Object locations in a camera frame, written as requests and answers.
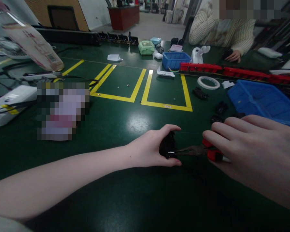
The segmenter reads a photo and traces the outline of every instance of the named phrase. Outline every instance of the light blue container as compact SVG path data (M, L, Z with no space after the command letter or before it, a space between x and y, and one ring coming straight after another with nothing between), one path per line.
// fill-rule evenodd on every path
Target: light blue container
M228 91L236 111L290 126L290 99L273 85L238 80Z
M179 69L180 63L190 63L191 57L187 53L163 53L162 64L165 69Z
M161 43L161 38L152 37L149 41L151 41L156 46Z

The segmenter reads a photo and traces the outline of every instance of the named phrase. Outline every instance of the white tape roll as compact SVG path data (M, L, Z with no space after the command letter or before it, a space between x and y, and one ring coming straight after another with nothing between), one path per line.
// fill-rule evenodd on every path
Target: white tape roll
M211 82L213 82L215 84L215 86L209 86L209 85L206 85L202 82L202 80L209 80ZM208 89L208 90L216 90L220 87L220 83L214 79L214 78L211 78L211 77L199 77L198 78L198 84L203 87L204 89Z

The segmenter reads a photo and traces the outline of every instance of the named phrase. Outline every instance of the wooden wall panel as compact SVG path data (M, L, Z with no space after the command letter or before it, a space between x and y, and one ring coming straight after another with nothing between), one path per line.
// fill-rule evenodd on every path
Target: wooden wall panel
M47 11L48 5L72 6L74 8L78 28L81 31L88 31L88 25L78 0L25 0L25 2L38 18L40 23L43 26L48 27L52 26Z

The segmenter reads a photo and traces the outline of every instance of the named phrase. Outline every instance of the pliers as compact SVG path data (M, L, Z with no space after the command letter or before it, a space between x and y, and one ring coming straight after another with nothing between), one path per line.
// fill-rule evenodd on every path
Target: pliers
M198 156L198 155L207 155L207 158L213 162L224 161L231 163L231 160L223 155L218 149L210 149L214 146L208 142L206 139L203 139L202 144L199 146L190 146L184 149L169 151L169 155L179 155L179 156Z

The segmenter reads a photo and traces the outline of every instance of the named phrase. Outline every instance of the yellow tape marking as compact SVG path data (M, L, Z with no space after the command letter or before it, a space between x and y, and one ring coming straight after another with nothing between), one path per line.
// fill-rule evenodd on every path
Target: yellow tape marking
M111 64L108 64L95 78L95 80L99 80L103 74L109 69L109 67L111 66Z
M9 110L10 114L19 114L19 112L17 110L13 110L14 107L10 107L8 105L1 105L2 108L5 108L6 110Z
M106 80L106 78L111 74L111 72L114 70L114 68L116 67L116 65L113 65L109 71L104 75L104 77L100 80L100 82L93 88L93 90L90 92L91 96L95 96L95 97L102 97L102 98L107 98L107 99L112 99L112 100L118 100L118 101L124 101L124 102L131 102L134 103L135 102L135 98L138 95L140 86L142 84L142 81L144 79L145 73L146 73L146 69L143 69L140 77L138 79L138 82L136 83L134 90L132 92L132 95L130 98L127 97L120 97L120 96L114 96L114 95L109 95L109 94L104 94L104 93L97 93L96 91L98 90L98 88L100 88L100 86L103 84L103 82Z
M81 60L79 62L77 62L75 65L73 65L72 67L70 67L67 71L65 71L62 76L67 75L69 72L71 72L73 69L76 69L78 66L80 66L82 63L84 62L84 60ZM56 78L53 83L59 81L61 78Z
M102 79L99 81L99 83L91 90L90 95L93 96L92 94L95 93L98 88L103 84L103 82L108 78L108 76L112 73L112 71L116 68L116 65L114 64L108 71L107 73L102 77Z
M152 74L153 74L153 70L149 70L149 74L148 74L148 77L147 77L147 82L146 82L144 94L143 94L143 97L142 97L141 105L147 105L147 106L154 106L154 107L161 107L161 108L167 108L167 109L173 109L173 110L182 110L182 111L192 112L191 101L190 101L188 87L187 87L187 83L186 83L186 79L185 79L184 74L181 74L180 76L181 76L181 82L183 84L183 90L184 90L184 95L185 95L186 106L176 106L176 105L169 105L169 104L163 104L163 103L147 101L148 94L149 94L149 89L150 89L150 84L151 84L151 79L152 79Z
M145 73L146 73L146 69L143 69L142 73L141 73L141 75L140 75L140 77L138 79L138 82L136 83L136 86L135 86L135 88L133 90L133 93L131 95L131 99L133 99L133 102L135 101L136 95L138 95L138 92L139 92L140 86L142 84L142 81L144 79Z
M192 108L185 75L181 74L180 77L181 77L181 82L183 83L186 106Z
M73 65L72 67L70 67L67 71L65 71L62 75L65 76L66 74L68 74L69 72L71 72L73 69L75 69L78 66L80 66L83 62L84 62L84 60L79 61L78 63L76 63L75 65Z
M1 61L1 62L0 62L0 65L4 64L4 63L6 63L6 62L8 62L8 61L10 61L10 60L12 60L12 59L7 59L7 60L4 60L4 61Z

